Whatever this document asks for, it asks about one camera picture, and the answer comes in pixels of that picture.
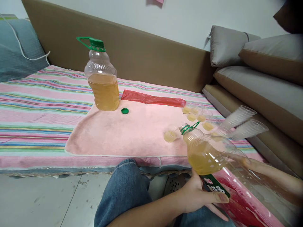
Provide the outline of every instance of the white wall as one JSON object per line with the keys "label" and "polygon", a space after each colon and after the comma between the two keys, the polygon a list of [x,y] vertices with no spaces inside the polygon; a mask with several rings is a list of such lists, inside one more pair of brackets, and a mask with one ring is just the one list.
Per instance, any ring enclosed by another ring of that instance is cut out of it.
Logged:
{"label": "white wall", "polygon": [[286,34],[273,18],[285,0],[164,0],[162,8],[154,0],[45,1],[201,49],[212,25],[262,38]]}
{"label": "white wall", "polygon": [[21,0],[0,0],[0,13],[15,14],[18,18],[28,17]]}

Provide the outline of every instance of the sofa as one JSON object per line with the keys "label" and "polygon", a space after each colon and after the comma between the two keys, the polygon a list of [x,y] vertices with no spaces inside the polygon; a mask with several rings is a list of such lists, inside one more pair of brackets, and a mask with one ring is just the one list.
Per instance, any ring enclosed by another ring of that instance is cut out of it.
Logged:
{"label": "sofa", "polygon": [[213,75],[217,83],[203,89],[225,117],[241,105],[256,110],[258,114],[253,119],[269,130],[248,141],[274,167],[300,178],[303,177],[301,45],[300,34],[260,39],[213,26],[211,64],[218,67]]}

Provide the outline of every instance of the green label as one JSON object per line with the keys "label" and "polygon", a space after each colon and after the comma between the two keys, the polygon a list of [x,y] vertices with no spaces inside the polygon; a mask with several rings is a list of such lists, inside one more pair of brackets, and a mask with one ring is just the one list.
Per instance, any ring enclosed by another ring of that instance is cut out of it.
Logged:
{"label": "green label", "polygon": [[226,191],[225,188],[223,188],[223,186],[219,183],[219,181],[216,180],[216,178],[214,178],[212,174],[208,174],[200,177],[203,180],[204,184],[206,184],[211,191],[224,192],[225,195],[227,195],[227,197],[230,198],[230,194],[228,193],[228,191]]}

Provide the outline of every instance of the gray floor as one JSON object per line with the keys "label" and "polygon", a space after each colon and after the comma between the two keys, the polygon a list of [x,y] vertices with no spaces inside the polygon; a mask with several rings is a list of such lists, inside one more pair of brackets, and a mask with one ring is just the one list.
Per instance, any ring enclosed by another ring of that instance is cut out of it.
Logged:
{"label": "gray floor", "polygon": [[[1,227],[91,227],[108,174],[66,178],[10,178],[0,175]],[[155,177],[149,192],[163,194],[167,177]]]}

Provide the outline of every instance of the yellow liquid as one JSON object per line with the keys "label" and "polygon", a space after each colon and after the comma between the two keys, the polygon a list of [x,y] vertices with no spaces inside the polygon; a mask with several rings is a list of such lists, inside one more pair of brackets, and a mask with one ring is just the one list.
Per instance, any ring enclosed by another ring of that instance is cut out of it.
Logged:
{"label": "yellow liquid", "polygon": [[191,112],[192,112],[193,114],[197,115],[197,114],[199,113],[199,109],[197,109],[197,108],[192,108],[192,109],[191,109]]}
{"label": "yellow liquid", "polygon": [[168,143],[175,141],[176,134],[173,131],[166,131],[164,133],[164,140]]}
{"label": "yellow liquid", "polygon": [[184,114],[189,114],[189,113],[190,113],[190,108],[187,107],[187,106],[185,106],[185,107],[182,109],[182,112],[183,112]]}
{"label": "yellow liquid", "polygon": [[187,158],[190,165],[199,175],[212,174],[224,167],[219,151],[207,141],[187,150]]}
{"label": "yellow liquid", "polygon": [[211,123],[209,123],[209,122],[205,122],[205,123],[203,124],[203,128],[204,128],[205,130],[207,130],[207,131],[211,131],[211,130],[214,129],[214,126],[213,126]]}
{"label": "yellow liquid", "polygon": [[203,115],[200,115],[197,117],[197,120],[201,121],[201,122],[204,122],[206,120],[206,117],[203,116]]}
{"label": "yellow liquid", "polygon": [[188,116],[187,116],[187,119],[189,121],[195,121],[196,120],[196,115],[194,115],[193,113],[190,113]]}
{"label": "yellow liquid", "polygon": [[99,110],[112,111],[119,106],[118,80],[114,75],[95,73],[88,78]]}

